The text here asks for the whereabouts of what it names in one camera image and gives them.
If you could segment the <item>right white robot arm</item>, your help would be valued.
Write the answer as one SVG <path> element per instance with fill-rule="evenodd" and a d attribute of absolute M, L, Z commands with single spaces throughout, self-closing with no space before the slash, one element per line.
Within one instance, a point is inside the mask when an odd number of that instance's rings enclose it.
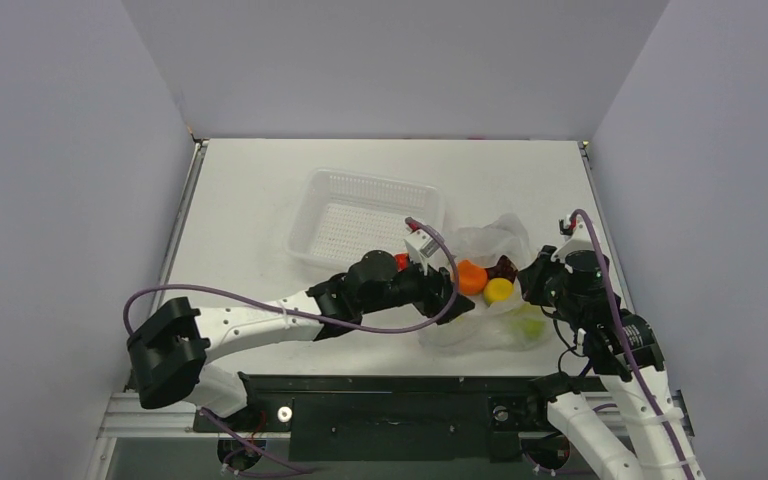
<path fill-rule="evenodd" d="M 525 398 L 525 416 L 558 430 L 600 479 L 702 479 L 653 331 L 606 290 L 606 265 L 592 250 L 558 258 L 555 247 L 546 245 L 518 281 L 526 303 L 548 309 L 551 319 L 582 334 L 582 352 L 629 441 L 612 432 L 563 373 Z"/>

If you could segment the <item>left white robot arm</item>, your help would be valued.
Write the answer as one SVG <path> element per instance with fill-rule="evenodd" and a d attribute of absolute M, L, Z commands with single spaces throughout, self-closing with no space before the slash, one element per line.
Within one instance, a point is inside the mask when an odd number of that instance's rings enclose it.
<path fill-rule="evenodd" d="M 457 285 L 444 267 L 401 265 L 374 250 L 347 272 L 274 302 L 197 308 L 186 297 L 173 298 L 139 327 L 127 328 L 140 405 L 155 410 L 187 402 L 245 430 L 257 420 L 258 402 L 242 374 L 216 366 L 216 360 L 272 344 L 369 332 L 364 315 L 403 306 L 414 307 L 432 324 L 447 324 L 475 307 Z"/>

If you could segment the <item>orange fake fruit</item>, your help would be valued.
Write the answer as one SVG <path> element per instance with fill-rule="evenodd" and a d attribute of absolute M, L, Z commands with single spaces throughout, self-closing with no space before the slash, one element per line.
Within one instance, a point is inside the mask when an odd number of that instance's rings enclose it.
<path fill-rule="evenodd" d="M 463 295 L 472 296 L 481 294 L 488 281 L 488 273 L 469 260 L 462 260 L 457 264 L 458 289 Z"/>

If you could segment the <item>clear plastic bag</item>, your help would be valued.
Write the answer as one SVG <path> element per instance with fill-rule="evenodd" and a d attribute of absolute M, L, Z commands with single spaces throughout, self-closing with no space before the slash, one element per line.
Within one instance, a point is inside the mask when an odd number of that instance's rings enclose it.
<path fill-rule="evenodd" d="M 488 268 L 494 266 L 501 255 L 508 256 L 519 270 L 535 259 L 529 244 L 529 235 L 520 218 L 505 213 L 483 227 L 463 227 L 446 237 L 449 250 L 458 261 L 469 260 Z M 485 351 L 519 352 L 532 350 L 549 339 L 551 322 L 538 307 L 521 298 L 519 282 L 514 282 L 511 297 L 487 306 L 479 295 L 467 296 L 475 309 L 445 325 L 432 325 L 418 332 L 420 345 L 446 356 L 466 355 Z M 535 318 L 546 322 L 543 337 L 535 342 L 525 341 L 516 327 L 521 318 Z"/>

